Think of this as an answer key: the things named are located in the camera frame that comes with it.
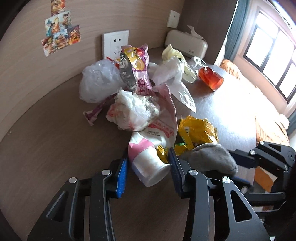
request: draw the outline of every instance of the pillow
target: pillow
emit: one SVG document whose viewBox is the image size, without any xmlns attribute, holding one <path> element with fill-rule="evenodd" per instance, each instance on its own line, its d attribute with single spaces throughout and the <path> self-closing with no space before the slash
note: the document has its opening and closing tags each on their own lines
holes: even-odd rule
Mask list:
<svg viewBox="0 0 296 241">
<path fill-rule="evenodd" d="M 222 63 L 220 64 L 220 68 L 225 70 L 227 73 L 231 74 L 232 76 L 236 77 L 238 80 L 240 80 L 242 76 L 242 73 L 239 70 L 239 68 L 228 59 L 224 59 L 222 61 Z"/>
<path fill-rule="evenodd" d="M 283 127 L 287 130 L 288 127 L 289 127 L 289 124 L 290 124 L 288 118 L 285 115 L 280 114 L 279 115 L 279 120 L 282 123 Z"/>
</svg>

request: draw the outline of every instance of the white plastic bag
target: white plastic bag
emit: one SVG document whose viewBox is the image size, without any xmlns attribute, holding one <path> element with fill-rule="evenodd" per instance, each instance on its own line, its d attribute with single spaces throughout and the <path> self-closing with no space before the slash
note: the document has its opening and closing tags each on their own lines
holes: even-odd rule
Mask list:
<svg viewBox="0 0 296 241">
<path fill-rule="evenodd" d="M 109 59 L 102 59 L 87 66 L 82 74 L 79 95 L 85 102 L 99 103 L 125 86 L 119 70 Z"/>
<path fill-rule="evenodd" d="M 119 129 L 142 131 L 159 116 L 159 113 L 160 107 L 154 97 L 120 90 L 106 118 L 117 124 Z"/>
<path fill-rule="evenodd" d="M 160 66 L 151 64 L 153 63 L 149 64 L 151 70 L 148 69 L 148 73 L 155 85 L 161 85 L 165 82 L 168 85 L 170 92 L 179 101 L 181 101 L 193 112 L 196 112 L 194 100 L 188 89 L 182 82 L 183 73 L 178 58 L 173 56 L 167 61 L 164 61 L 163 64 L 161 64 Z"/>
</svg>

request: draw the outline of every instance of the plastic bag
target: plastic bag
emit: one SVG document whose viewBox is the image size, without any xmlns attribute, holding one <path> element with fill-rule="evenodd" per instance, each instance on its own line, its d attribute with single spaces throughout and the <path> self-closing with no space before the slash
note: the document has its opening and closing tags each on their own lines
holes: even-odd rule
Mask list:
<svg viewBox="0 0 296 241">
<path fill-rule="evenodd" d="M 207 64 L 199 57 L 192 57 L 188 61 L 188 65 L 191 67 L 191 69 L 198 75 L 198 71 L 203 68 L 207 67 Z"/>
<path fill-rule="evenodd" d="M 173 56 L 167 61 L 164 61 L 160 66 L 149 64 L 149 68 L 151 69 L 149 70 L 150 78 L 156 86 L 165 82 L 168 85 L 170 92 L 179 101 L 193 112 L 196 112 L 194 100 L 182 82 L 182 68 L 177 57 Z"/>
<path fill-rule="evenodd" d="M 144 130 L 160 114 L 156 98 L 120 90 L 107 112 L 106 118 L 120 129 Z"/>
<path fill-rule="evenodd" d="M 163 61 L 167 61 L 168 59 L 172 58 L 173 56 L 180 59 L 180 62 L 182 63 L 183 79 L 188 81 L 189 83 L 193 83 L 197 78 L 196 74 L 190 68 L 188 63 L 186 62 L 183 54 L 180 51 L 173 49 L 172 45 L 169 44 L 166 47 L 166 49 L 163 51 L 161 58 Z"/>
<path fill-rule="evenodd" d="M 108 59 L 87 66 L 82 74 L 79 95 L 85 102 L 99 103 L 125 86 L 114 62 Z"/>
</svg>

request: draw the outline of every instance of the trash pile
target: trash pile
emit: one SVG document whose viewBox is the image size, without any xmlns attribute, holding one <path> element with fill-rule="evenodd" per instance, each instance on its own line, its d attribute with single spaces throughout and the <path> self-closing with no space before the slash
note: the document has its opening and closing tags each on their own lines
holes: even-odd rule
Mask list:
<svg viewBox="0 0 296 241">
<path fill-rule="evenodd" d="M 172 94 L 196 112 L 182 80 L 193 83 L 199 74 L 197 65 L 207 65 L 195 57 L 190 60 L 191 67 L 171 45 L 163 51 L 161 65 L 149 62 L 147 45 L 121 48 L 119 59 L 103 59 L 83 70 L 79 95 L 86 102 L 98 103 L 95 109 L 83 113 L 90 125 L 94 125 L 104 104 L 115 99 L 106 118 L 119 129 L 133 132 L 128 145 L 129 161 L 140 181 L 149 187 L 170 171 L 168 148 L 174 147 L 177 155 L 189 151 L 196 155 L 194 149 L 200 144 L 221 147 L 217 129 L 207 119 L 188 116 L 178 127 L 171 97 Z M 176 144 L 177 134 L 183 142 Z"/>
</svg>

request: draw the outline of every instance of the gray sock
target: gray sock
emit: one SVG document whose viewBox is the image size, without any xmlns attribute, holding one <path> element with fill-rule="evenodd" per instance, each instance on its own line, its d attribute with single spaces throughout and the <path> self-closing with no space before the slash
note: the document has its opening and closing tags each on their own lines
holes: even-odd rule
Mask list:
<svg viewBox="0 0 296 241">
<path fill-rule="evenodd" d="M 191 168 L 202 173 L 216 170 L 220 173 L 235 175 L 238 172 L 238 165 L 233 157 L 219 144 L 202 144 L 183 153 L 179 158 L 188 161 Z"/>
</svg>

